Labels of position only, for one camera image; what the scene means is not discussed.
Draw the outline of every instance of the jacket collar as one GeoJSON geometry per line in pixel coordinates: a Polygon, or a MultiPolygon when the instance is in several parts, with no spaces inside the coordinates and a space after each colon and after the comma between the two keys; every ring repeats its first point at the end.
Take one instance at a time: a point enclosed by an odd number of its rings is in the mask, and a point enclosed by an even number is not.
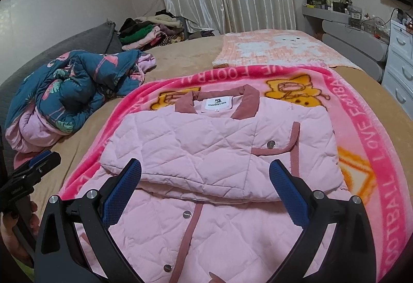
{"type": "Polygon", "coordinates": [[[238,97],[242,95],[242,100],[231,118],[243,120],[253,118],[257,114],[259,107],[259,91],[250,85],[232,88],[226,91],[199,92],[190,91],[179,98],[175,103],[175,112],[198,114],[194,108],[194,101],[202,101],[209,98],[218,97],[238,97]]]}

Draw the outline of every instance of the orange cartoon bear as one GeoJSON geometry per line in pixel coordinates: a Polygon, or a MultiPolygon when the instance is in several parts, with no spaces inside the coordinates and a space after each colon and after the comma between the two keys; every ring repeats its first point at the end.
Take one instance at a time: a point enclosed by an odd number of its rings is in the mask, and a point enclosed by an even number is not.
{"type": "Polygon", "coordinates": [[[318,97],[330,100],[329,95],[325,95],[318,88],[314,88],[311,77],[308,74],[300,75],[292,79],[277,79],[267,81],[272,89],[265,94],[266,97],[284,100],[293,104],[305,107],[323,106],[318,97]]]}
{"type": "Polygon", "coordinates": [[[170,92],[162,92],[158,97],[158,101],[152,104],[151,110],[155,111],[160,108],[173,105],[176,100],[178,100],[181,96],[188,93],[189,91],[199,91],[201,87],[192,87],[187,88],[186,90],[182,91],[170,91],[170,92]]]}

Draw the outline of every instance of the beige bed sheet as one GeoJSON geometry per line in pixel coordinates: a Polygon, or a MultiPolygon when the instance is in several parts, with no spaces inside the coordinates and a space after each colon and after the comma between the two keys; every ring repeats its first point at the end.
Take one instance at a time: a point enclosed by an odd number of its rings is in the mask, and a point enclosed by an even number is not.
{"type": "MultiPolygon", "coordinates": [[[[145,82],[191,75],[212,69],[212,61],[219,55],[223,38],[206,37],[151,49],[156,68],[145,76],[145,82]]],[[[409,185],[413,202],[413,121],[400,108],[393,97],[363,71],[338,67],[335,70],[352,85],[375,112],[393,141],[409,185]]],[[[47,199],[57,193],[64,181],[92,144],[107,118],[120,99],[106,103],[95,112],[77,133],[60,140],[53,150],[61,155],[61,165],[36,185],[32,200],[43,214],[47,199]]]]}

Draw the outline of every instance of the drawer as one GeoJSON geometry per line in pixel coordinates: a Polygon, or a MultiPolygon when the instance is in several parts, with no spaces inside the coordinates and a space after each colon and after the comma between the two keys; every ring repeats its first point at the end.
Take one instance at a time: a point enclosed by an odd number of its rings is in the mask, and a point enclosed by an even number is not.
{"type": "Polygon", "coordinates": [[[387,65],[392,68],[396,76],[413,90],[413,61],[407,59],[397,48],[390,47],[387,65]]]}
{"type": "Polygon", "coordinates": [[[413,120],[413,92],[400,81],[391,68],[387,68],[382,86],[397,100],[410,119],[413,120]]]}
{"type": "Polygon", "coordinates": [[[411,58],[413,52],[413,35],[404,30],[401,25],[392,23],[390,45],[400,50],[403,55],[411,58]]]}

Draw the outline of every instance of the drawer handle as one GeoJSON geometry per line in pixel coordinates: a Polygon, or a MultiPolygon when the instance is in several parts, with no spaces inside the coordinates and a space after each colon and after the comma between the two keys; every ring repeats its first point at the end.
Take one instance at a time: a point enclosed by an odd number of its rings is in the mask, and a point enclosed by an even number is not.
{"type": "Polygon", "coordinates": [[[399,89],[396,88],[396,99],[398,102],[400,102],[401,104],[404,104],[406,102],[406,99],[401,97],[401,100],[399,99],[399,89]]]}
{"type": "Polygon", "coordinates": [[[397,39],[397,42],[398,42],[400,45],[406,45],[406,42],[405,42],[405,41],[401,41],[398,37],[396,37],[396,39],[397,39]]]}
{"type": "Polygon", "coordinates": [[[408,81],[413,81],[413,75],[411,73],[409,73],[404,66],[401,67],[401,70],[403,71],[404,76],[406,77],[406,79],[408,81]]]}

